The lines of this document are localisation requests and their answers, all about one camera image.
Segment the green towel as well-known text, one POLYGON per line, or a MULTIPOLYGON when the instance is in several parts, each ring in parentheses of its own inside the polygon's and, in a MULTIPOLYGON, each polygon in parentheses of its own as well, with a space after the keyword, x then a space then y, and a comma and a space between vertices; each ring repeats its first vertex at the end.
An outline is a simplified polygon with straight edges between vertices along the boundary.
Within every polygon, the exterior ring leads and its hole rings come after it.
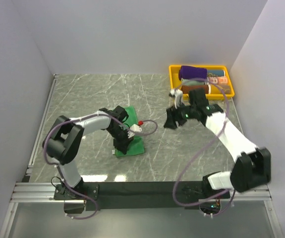
MULTIPOLYGON (((122 123, 125 125, 125 127, 131 127, 133 124, 137 124, 141 126, 141 124, 138 122, 138 117, 135 111, 135 108, 133 106, 128 106, 124 108, 128 114, 128 116, 122 120, 122 123)), ((144 154, 144 143, 141 136, 135 135, 133 137, 133 141, 131 142, 127 154, 126 155, 115 155, 115 149, 113 150, 113 154, 117 157, 125 157, 125 156, 136 156, 140 154, 144 154)))

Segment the purple towel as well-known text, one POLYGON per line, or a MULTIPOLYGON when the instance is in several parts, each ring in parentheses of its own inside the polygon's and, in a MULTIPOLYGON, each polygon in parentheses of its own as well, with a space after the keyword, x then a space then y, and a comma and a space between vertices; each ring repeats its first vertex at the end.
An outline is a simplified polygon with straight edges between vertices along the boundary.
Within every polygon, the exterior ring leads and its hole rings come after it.
POLYGON ((208 70, 206 68, 189 65, 182 65, 178 72, 178 78, 180 81, 183 79, 206 79, 207 75, 208 70))

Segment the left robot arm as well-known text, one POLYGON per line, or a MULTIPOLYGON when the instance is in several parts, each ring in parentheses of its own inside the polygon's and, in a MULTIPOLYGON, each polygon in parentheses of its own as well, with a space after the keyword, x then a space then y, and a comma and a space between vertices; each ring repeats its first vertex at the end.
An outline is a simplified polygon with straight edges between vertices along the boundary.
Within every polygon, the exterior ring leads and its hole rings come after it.
POLYGON ((78 172, 76 157, 83 135, 98 130, 106 130, 114 139, 117 151, 127 154, 134 136, 125 124, 130 116, 125 108, 117 106, 113 110, 99 109, 94 114, 83 118, 57 118, 43 142, 43 155, 48 165, 57 167, 63 183, 67 183, 66 194, 78 199, 87 194, 83 178, 78 172))

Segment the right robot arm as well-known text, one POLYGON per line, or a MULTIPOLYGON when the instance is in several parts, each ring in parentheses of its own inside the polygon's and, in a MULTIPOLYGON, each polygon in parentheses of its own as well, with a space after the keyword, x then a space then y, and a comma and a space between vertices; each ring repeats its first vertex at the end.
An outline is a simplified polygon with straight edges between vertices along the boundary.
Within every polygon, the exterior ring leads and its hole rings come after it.
POLYGON ((167 108, 164 128, 177 129, 189 119, 196 119, 210 130, 226 147, 233 158, 231 171, 215 172, 203 177, 202 193, 212 198, 221 189, 245 192, 271 181, 271 153, 247 139, 228 119, 217 104, 210 104, 204 89, 189 92, 189 105, 182 101, 183 92, 171 89, 174 105, 167 108))

